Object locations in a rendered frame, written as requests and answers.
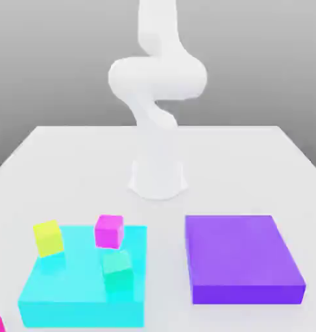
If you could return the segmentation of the large cyan box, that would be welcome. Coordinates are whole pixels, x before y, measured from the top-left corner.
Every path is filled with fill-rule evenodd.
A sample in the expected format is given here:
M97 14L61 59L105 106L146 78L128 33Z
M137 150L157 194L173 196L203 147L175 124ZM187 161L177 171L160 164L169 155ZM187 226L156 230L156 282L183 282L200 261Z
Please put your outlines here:
M39 327L143 327L145 325L146 226L125 226L122 249L130 254L134 284L105 287L93 226L61 226L64 251L37 258L21 291L23 325Z

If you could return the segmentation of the small yellow cube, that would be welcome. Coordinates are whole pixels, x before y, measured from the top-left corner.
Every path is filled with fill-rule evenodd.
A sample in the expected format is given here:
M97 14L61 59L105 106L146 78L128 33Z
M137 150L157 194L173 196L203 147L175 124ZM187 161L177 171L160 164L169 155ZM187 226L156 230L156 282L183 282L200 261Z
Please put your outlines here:
M64 251L62 233L55 220L33 226L39 257L47 257Z

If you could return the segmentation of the small magenta cube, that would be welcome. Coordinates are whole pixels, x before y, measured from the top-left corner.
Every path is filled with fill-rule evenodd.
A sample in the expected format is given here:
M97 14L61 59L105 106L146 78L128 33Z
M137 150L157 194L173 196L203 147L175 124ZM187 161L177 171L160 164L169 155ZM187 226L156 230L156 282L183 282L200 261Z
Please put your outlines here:
M119 249L124 237L121 215L100 215L95 227L95 245L98 248Z

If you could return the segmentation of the large purple box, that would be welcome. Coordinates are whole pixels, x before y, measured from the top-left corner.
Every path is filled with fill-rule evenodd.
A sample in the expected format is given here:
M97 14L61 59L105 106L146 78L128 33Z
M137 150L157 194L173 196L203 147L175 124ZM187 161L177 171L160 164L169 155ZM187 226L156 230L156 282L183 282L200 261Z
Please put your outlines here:
M302 303L306 282L270 215L188 215L194 304Z

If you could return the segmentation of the small teal cube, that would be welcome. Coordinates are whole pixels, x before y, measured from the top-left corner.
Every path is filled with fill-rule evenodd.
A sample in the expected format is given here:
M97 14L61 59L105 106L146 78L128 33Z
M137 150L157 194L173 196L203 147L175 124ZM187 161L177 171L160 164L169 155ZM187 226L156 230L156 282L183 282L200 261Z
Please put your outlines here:
M134 270L128 251L108 252L102 257L102 271L107 292L129 291L134 284Z

